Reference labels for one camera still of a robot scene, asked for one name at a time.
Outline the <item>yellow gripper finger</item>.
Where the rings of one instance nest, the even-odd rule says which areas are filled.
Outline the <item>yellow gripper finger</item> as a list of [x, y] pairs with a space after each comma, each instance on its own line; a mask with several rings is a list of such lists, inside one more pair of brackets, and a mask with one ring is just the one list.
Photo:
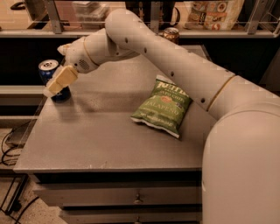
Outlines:
[[52, 78], [46, 83], [43, 94], [46, 97], [53, 97], [63, 88], [68, 87], [78, 78], [78, 72], [72, 66], [59, 66]]
[[71, 45], [70, 44], [60, 45], [57, 48], [57, 50], [61, 55], [66, 56], [70, 53]]

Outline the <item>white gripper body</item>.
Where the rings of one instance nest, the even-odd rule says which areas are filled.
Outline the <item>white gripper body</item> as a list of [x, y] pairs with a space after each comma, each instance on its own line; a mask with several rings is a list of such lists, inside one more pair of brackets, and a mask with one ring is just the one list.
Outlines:
[[73, 66], [82, 74], [87, 74], [99, 67], [96, 59], [98, 47], [89, 36], [79, 38], [70, 45], [70, 53], [65, 56], [66, 65]]

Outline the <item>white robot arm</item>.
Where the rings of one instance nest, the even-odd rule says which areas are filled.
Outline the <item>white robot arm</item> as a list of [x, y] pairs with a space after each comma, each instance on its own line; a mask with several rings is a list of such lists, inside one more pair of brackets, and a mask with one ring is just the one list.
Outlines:
[[280, 224], [280, 98], [158, 36], [133, 12], [109, 13], [100, 31], [63, 45], [47, 82], [56, 95], [107, 61], [140, 53], [216, 119], [202, 159], [203, 224]]

